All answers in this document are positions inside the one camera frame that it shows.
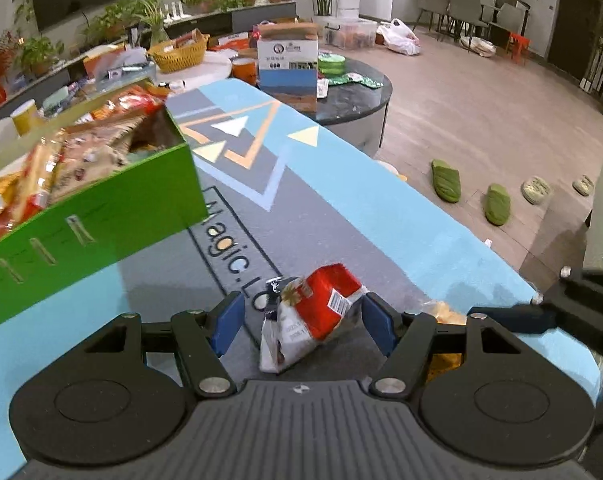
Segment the red white small snack bag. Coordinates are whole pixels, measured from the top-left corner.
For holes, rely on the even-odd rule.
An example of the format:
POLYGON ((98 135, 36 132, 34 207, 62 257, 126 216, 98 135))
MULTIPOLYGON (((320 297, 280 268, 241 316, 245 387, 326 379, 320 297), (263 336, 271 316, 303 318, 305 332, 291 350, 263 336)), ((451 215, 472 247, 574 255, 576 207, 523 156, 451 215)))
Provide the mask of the red white small snack bag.
POLYGON ((261 327, 259 368, 280 374, 361 318, 369 290, 343 264, 321 266, 301 278, 285 278, 269 290, 261 327))

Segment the white round coffee table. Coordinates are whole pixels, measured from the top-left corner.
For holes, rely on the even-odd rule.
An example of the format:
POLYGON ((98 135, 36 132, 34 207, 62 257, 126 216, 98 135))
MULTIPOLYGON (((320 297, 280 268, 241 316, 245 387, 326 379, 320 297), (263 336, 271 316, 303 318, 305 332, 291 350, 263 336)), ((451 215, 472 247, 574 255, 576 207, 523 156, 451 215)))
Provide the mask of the white round coffee table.
POLYGON ((207 51, 202 63, 185 70, 164 73, 157 68, 154 81, 156 84, 167 84, 173 92, 185 92, 224 80, 230 77, 231 71, 232 64, 229 58, 218 52, 207 51))

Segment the rice cracker pack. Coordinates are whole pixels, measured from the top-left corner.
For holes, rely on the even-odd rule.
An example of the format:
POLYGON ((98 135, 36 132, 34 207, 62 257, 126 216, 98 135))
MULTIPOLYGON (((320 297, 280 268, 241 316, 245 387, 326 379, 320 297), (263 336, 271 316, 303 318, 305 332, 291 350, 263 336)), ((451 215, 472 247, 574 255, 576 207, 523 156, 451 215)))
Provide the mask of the rice cracker pack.
POLYGON ((47 207, 63 148, 62 141, 42 139, 26 157, 21 167, 16 197, 10 207, 13 226, 28 221, 47 207))

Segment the white plastic bag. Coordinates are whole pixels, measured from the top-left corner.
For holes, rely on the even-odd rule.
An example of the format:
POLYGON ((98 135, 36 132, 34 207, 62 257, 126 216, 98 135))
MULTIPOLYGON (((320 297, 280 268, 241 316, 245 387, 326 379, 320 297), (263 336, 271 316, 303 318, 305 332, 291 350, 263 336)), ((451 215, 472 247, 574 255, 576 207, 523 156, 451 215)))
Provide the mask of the white plastic bag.
POLYGON ((388 23, 379 24, 376 32, 382 36, 385 47, 390 51, 408 56, 421 53, 419 37, 399 18, 394 18, 388 23))

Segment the yellow canister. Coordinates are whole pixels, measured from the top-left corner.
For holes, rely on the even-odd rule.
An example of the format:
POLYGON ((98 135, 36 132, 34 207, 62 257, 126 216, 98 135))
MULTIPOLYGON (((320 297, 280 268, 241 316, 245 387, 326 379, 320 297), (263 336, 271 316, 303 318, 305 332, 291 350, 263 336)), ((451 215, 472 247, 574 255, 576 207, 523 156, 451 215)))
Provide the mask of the yellow canister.
POLYGON ((25 136, 29 132, 36 130, 45 122, 34 99, 30 99, 19 105, 16 110, 10 113, 10 118, 12 118, 17 133, 20 136, 25 136))

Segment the orange tissue box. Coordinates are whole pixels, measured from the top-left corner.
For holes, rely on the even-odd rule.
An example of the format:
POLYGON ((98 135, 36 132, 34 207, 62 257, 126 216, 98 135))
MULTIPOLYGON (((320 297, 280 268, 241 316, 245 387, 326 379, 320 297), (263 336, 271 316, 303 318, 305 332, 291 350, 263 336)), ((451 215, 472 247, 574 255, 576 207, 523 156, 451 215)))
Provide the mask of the orange tissue box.
POLYGON ((102 78, 124 51, 124 44, 103 44, 88 51, 83 59, 86 76, 93 79, 102 78))

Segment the small orange snack pack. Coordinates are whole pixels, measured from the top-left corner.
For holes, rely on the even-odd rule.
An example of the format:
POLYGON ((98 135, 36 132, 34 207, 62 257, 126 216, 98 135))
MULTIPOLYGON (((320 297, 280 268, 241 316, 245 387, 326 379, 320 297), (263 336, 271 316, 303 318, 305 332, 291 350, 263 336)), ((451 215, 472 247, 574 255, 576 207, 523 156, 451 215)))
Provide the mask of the small orange snack pack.
POLYGON ((459 368, 464 361, 466 315, 454 311, 449 304, 439 300, 428 300, 422 304, 422 311, 437 320, 438 332, 431 346, 431 360, 428 364, 426 382, 459 368))

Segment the brown nut snack bag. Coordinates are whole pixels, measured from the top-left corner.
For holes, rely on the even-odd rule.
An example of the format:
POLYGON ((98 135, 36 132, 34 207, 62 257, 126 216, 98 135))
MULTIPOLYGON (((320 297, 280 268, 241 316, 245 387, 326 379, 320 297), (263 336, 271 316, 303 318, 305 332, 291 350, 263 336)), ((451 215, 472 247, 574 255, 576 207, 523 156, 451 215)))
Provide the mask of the brown nut snack bag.
POLYGON ((143 114, 131 113, 63 128, 64 148, 55 170, 51 203, 59 203, 126 167, 134 133, 145 119, 143 114))

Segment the white blue carton box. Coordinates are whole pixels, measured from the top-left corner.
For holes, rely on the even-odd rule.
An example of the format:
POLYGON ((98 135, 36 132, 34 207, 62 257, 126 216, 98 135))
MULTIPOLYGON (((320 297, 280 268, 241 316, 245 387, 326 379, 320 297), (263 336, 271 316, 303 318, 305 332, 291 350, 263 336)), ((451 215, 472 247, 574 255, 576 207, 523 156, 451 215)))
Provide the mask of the white blue carton box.
POLYGON ((280 23, 258 26, 258 86, 306 115, 318 109, 318 26, 280 23))

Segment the orange cracker snack bag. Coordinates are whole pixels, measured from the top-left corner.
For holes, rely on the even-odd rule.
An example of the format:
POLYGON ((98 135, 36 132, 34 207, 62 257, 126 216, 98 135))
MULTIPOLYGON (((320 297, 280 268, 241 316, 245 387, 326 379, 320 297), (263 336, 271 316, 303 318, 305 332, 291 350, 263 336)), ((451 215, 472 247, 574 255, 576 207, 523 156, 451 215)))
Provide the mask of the orange cracker snack bag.
POLYGON ((104 120, 109 117, 118 116, 130 112, 130 110, 143 110, 149 114, 164 105, 170 96, 170 89, 157 87, 155 84, 134 84, 107 100, 104 104, 92 110, 92 120, 104 120))

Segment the green gift box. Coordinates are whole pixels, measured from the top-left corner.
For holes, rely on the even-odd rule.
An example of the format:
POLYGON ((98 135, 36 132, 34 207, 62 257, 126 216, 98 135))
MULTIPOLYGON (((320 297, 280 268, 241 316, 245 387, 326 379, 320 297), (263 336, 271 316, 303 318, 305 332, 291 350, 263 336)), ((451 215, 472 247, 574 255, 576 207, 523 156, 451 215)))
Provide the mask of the green gift box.
POLYGON ((166 107, 162 149, 48 206, 0 239, 0 325, 56 292, 202 221, 192 152, 166 107))

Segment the green slipper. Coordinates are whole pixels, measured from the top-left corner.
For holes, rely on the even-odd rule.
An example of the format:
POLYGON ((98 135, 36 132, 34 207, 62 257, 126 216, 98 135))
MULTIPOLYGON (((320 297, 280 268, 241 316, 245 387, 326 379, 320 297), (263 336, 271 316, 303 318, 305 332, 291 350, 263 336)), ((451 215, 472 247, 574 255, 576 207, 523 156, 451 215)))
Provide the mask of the green slipper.
POLYGON ((504 226, 511 214, 511 196, 498 183, 489 185, 485 198, 485 217, 492 226, 504 226))
POLYGON ((461 180, 458 170, 444 160, 431 161, 431 182, 439 198, 449 204, 456 204, 461 198, 461 180))

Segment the orange cup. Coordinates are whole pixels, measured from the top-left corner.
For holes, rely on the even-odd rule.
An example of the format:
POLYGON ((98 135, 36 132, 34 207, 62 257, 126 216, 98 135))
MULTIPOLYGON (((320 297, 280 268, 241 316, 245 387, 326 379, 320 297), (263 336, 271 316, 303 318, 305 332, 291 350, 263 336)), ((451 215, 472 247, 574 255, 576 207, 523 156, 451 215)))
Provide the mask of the orange cup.
POLYGON ((258 79, 258 64, 254 58, 234 58, 232 76, 255 86, 258 79))

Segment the blue patterned table mat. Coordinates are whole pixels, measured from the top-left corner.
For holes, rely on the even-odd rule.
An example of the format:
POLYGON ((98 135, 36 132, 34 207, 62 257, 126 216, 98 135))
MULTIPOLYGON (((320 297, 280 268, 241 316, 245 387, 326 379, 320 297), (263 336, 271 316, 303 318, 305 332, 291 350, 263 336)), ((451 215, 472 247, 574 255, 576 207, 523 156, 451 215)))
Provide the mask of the blue patterned table mat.
POLYGON ((0 479, 586 479, 599 373, 559 330, 519 338, 472 307, 533 289, 378 162, 227 79, 165 106, 190 147, 202 221, 0 325, 0 479), (343 264, 399 313, 466 315, 463 364, 408 399, 369 393, 385 356, 358 324, 280 374, 259 368, 269 290, 343 264), (245 300, 195 399, 173 315, 245 300))

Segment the dark round side table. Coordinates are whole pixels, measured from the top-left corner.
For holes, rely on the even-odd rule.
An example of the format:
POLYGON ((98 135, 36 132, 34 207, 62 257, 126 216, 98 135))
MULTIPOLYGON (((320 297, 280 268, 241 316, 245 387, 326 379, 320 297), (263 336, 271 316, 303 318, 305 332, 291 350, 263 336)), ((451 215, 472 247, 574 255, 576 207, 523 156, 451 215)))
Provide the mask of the dark round side table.
POLYGON ((374 156, 382 146, 392 95, 390 79, 376 68, 342 54, 321 52, 317 114, 301 114, 374 156))

